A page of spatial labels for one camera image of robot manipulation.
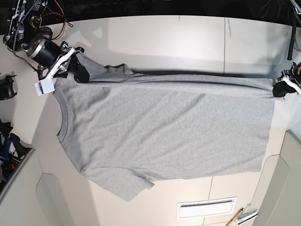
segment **t-shirt sleeve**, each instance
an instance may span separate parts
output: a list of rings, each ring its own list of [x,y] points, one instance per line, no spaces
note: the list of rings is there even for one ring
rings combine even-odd
[[[154,184],[131,169],[116,167],[93,167],[81,172],[100,187],[129,202],[143,189]]]

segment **table surface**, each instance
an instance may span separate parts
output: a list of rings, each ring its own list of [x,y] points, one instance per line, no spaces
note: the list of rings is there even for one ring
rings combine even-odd
[[[73,24],[63,40],[83,47],[102,65],[125,63],[147,73],[274,79],[291,64],[286,60],[291,27],[281,24],[206,16],[131,16]],[[61,25],[51,27],[56,34]],[[264,173],[159,181],[126,203],[78,174],[56,138],[61,125],[58,102],[52,94],[38,97],[37,75],[4,45],[0,49],[0,73],[16,74],[18,91],[15,98],[0,102],[0,118],[11,121],[13,132],[37,149],[43,172],[59,178],[76,225],[224,225],[232,216],[177,221],[176,204],[237,196],[237,210],[252,199],[253,207],[259,208],[264,196],[254,193],[265,194],[277,162],[277,156],[271,156],[279,155],[285,131],[301,137],[301,98],[290,94],[275,102]],[[293,59],[301,61],[301,53],[294,50]],[[258,184],[260,176],[263,184]],[[263,192],[256,190],[257,184]]]

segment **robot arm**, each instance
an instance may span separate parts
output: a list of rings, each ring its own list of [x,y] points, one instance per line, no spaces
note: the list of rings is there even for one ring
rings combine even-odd
[[[39,96],[54,91],[52,79],[66,78],[68,73],[74,74],[76,82],[89,81],[89,73],[76,57],[84,49],[69,47],[65,41],[58,46],[52,41],[51,29],[40,26],[40,15],[46,6],[47,1],[44,0],[14,0],[8,30],[3,37],[8,50],[37,72],[39,82],[35,87]],[[27,57],[38,63],[38,67],[18,56],[20,51],[25,51]],[[48,70],[46,75],[43,75],[44,70]]]

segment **gray t-shirt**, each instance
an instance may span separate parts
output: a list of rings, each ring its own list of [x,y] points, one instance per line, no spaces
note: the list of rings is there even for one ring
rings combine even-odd
[[[144,75],[78,57],[90,82],[57,79],[58,138],[102,188],[129,202],[151,181],[260,171],[273,80]]]

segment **black clamp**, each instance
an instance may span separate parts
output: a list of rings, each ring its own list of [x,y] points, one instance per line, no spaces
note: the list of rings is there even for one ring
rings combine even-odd
[[[14,80],[12,77],[15,77],[15,75],[7,75],[4,79],[0,80],[0,100],[8,100],[17,95],[13,90]]]
[[[288,85],[284,78],[289,79],[291,84],[301,87],[301,75],[299,75],[299,73],[301,73],[300,68],[301,63],[296,65],[296,63],[293,62],[290,70],[283,70],[281,72],[281,77],[277,78],[276,84],[273,88],[273,95],[275,97],[284,97],[287,93],[296,92],[296,89]]]
[[[62,73],[56,73],[54,78],[67,78],[68,74],[74,75],[74,80],[78,83],[87,83],[90,79],[90,74],[87,69],[79,62],[76,54],[79,52],[84,53],[85,50],[82,47],[75,48],[76,52],[65,62],[67,66],[66,71]]]

